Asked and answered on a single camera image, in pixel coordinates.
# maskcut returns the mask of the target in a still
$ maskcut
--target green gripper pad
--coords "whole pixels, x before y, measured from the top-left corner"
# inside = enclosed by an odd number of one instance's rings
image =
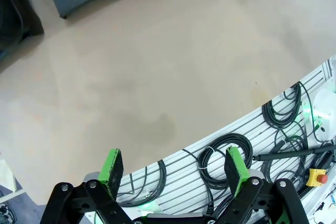
[[[112,149],[105,160],[98,180],[106,186],[113,199],[117,198],[123,172],[121,151],[119,149]]]
[[[236,197],[242,185],[250,177],[237,147],[231,146],[226,149],[224,170],[231,194]]]

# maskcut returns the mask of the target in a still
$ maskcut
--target bolt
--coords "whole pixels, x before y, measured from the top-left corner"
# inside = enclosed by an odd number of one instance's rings
[[[259,180],[257,180],[256,178],[252,179],[252,184],[253,185],[258,185],[259,184]]]
[[[68,185],[62,185],[62,191],[67,191],[69,189]]]
[[[91,182],[89,185],[90,188],[95,188],[96,186],[97,186],[96,182]]]
[[[280,181],[280,186],[281,187],[285,187],[287,184],[286,184],[286,182],[284,182],[284,181]]]

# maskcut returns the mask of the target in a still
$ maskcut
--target black tube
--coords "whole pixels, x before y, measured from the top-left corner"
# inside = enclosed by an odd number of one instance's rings
[[[294,152],[281,152],[281,153],[269,153],[269,154],[260,154],[257,156],[253,156],[253,160],[256,161],[269,161],[274,159],[283,159],[283,158],[291,158],[291,157],[299,157],[306,156],[309,154],[322,153],[327,151],[336,150],[336,145],[328,145],[319,148],[312,148],[303,151],[294,151]]]

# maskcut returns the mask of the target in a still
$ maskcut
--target white panel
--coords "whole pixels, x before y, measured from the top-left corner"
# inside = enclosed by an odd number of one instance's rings
[[[330,68],[328,63],[324,63],[312,73],[304,77],[301,82],[305,85],[309,92],[318,89],[323,83],[331,77]],[[306,97],[304,89],[302,91],[302,99]],[[292,91],[288,89],[286,94],[289,95]],[[275,109],[278,111],[287,111],[291,108],[291,102],[286,100],[283,94],[273,99]],[[304,118],[302,109],[300,109],[299,115],[296,119],[297,122],[305,129]],[[268,153],[274,146],[274,137],[276,130],[271,128],[264,120],[261,114],[261,108],[257,108],[248,115],[241,119],[231,123],[230,125],[218,130],[217,132],[201,139],[200,141],[188,146],[186,150],[198,156],[200,152],[214,139],[221,135],[231,132],[245,135],[252,143],[254,154]],[[301,132],[297,125],[292,125],[285,130],[286,134],[293,135]],[[279,133],[277,141],[281,141],[281,134]],[[305,166],[308,167],[313,159],[313,155],[307,157]],[[204,212],[207,204],[206,188],[201,180],[197,163],[193,157],[185,153],[184,151],[178,151],[164,159],[167,169],[167,181],[166,187],[163,190],[162,195],[156,201],[166,214],[182,214],[190,211]],[[271,178],[283,170],[296,171],[299,164],[298,158],[288,158],[274,161],[271,167]],[[252,164],[253,169],[260,169],[262,162],[254,161]],[[208,171],[214,178],[223,177],[224,175],[224,158],[218,152],[215,152],[209,162]],[[284,174],[283,177],[292,177],[292,173]],[[132,174],[135,193],[143,185],[144,181],[144,169],[136,171]],[[156,187],[159,180],[158,165],[152,164],[148,166],[148,176],[144,193],[141,197],[144,197],[150,192],[151,189]],[[120,193],[131,192],[130,176],[123,177]],[[212,190],[214,198],[218,197],[222,191]],[[229,190],[225,196],[215,201],[217,206],[226,195],[229,194]],[[124,201],[133,197],[132,195],[122,195],[118,197],[118,201]],[[254,213],[251,220],[257,220],[262,213]]]

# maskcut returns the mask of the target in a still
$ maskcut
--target red button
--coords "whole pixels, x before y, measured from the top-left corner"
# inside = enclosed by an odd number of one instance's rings
[[[319,175],[317,176],[317,181],[325,184],[328,181],[328,176],[327,175]]]

